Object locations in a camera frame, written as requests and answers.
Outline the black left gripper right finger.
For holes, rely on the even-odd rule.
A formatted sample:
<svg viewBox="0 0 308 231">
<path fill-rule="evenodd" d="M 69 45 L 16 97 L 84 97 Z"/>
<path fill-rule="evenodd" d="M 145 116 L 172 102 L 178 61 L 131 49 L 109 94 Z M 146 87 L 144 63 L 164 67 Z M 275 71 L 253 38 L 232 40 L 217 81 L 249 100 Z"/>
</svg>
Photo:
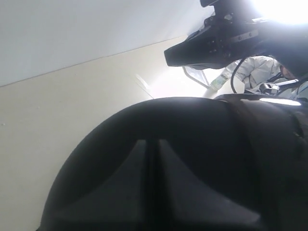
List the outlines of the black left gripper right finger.
<svg viewBox="0 0 308 231">
<path fill-rule="evenodd" d="M 211 189 L 184 164 L 166 140 L 159 166 L 170 231 L 259 231 L 260 216 Z"/>
</svg>

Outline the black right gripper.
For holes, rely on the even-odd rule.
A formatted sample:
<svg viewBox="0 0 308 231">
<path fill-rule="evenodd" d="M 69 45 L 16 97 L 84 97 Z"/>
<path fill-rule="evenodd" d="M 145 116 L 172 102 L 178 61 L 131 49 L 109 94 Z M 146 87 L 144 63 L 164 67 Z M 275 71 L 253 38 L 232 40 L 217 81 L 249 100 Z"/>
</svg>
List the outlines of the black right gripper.
<svg viewBox="0 0 308 231">
<path fill-rule="evenodd" d="M 214 15 L 204 20 L 203 29 L 164 51 L 168 66 L 221 69 L 262 54 L 257 25 L 262 16 L 251 0 L 201 0 L 200 5 L 213 7 Z"/>
</svg>

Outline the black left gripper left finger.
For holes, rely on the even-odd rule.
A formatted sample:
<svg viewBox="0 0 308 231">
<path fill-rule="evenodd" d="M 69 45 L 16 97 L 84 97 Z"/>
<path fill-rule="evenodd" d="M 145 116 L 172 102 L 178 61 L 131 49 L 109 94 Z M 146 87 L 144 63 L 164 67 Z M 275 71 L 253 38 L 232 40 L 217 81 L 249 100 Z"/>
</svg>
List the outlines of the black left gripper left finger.
<svg viewBox="0 0 308 231">
<path fill-rule="evenodd" d="M 124 163 L 93 192 L 62 210 L 62 219 L 86 230 L 142 231 L 147 143 L 136 142 Z"/>
</svg>

